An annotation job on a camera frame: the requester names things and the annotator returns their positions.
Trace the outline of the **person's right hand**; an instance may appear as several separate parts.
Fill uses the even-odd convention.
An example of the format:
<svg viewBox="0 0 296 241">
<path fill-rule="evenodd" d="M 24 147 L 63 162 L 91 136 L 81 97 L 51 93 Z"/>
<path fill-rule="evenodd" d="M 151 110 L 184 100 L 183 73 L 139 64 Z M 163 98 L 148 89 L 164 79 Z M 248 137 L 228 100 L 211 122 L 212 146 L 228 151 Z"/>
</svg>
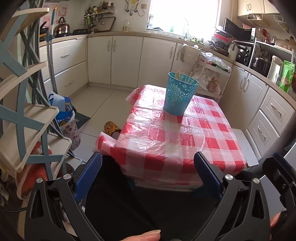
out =
<svg viewBox="0 0 296 241">
<path fill-rule="evenodd" d="M 280 218 L 281 218 L 282 212 L 277 213 L 271 220 L 270 220 L 270 240 L 272 239 L 272 236 L 278 232 L 278 229 L 280 228 Z"/>
</svg>

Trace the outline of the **person's left hand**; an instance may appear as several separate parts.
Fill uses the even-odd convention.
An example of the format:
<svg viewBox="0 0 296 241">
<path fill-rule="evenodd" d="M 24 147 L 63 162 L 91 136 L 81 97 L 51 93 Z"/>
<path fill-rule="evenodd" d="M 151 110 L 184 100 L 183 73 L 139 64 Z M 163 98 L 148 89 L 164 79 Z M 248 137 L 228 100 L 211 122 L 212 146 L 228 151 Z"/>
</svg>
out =
<svg viewBox="0 0 296 241">
<path fill-rule="evenodd" d="M 159 241 L 161 238 L 161 230 L 152 230 L 141 235 L 127 237 L 122 241 Z"/>
</svg>

